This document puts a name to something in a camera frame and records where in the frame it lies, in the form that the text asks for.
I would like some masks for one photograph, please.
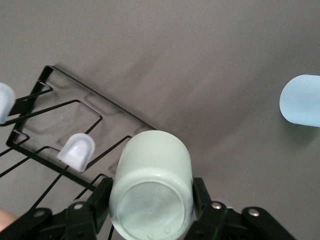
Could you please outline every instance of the gray surface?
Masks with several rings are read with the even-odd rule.
[[[319,12],[291,0],[2,1],[0,81],[21,97],[44,65],[64,68],[179,137],[213,199],[260,206],[316,240],[320,132],[286,122],[278,102],[293,77],[320,75]],[[6,155],[1,171],[22,157]],[[26,163],[0,179],[0,206],[21,215],[55,176]],[[72,201],[81,187],[63,181],[41,205]]]

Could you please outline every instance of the light blue cap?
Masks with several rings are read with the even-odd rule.
[[[15,93],[11,87],[0,82],[0,124],[6,122],[11,108],[15,104]]]
[[[87,134],[76,133],[66,141],[57,158],[82,173],[86,170],[94,151],[95,142],[93,139]]]

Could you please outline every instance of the light blue cup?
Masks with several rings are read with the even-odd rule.
[[[300,75],[289,81],[280,96],[280,111],[293,124],[320,127],[320,76]]]

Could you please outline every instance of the plastic cup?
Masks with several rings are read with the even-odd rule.
[[[280,96],[280,111],[293,124],[320,127],[320,76],[300,75],[289,81]]]
[[[109,200],[112,224],[126,240],[175,240],[193,213],[192,169],[185,145],[158,130],[124,147]]]

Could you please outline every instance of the cup bottom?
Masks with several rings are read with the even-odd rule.
[[[184,202],[173,188],[146,181],[122,194],[112,223],[127,240],[170,240],[179,237],[185,214]]]

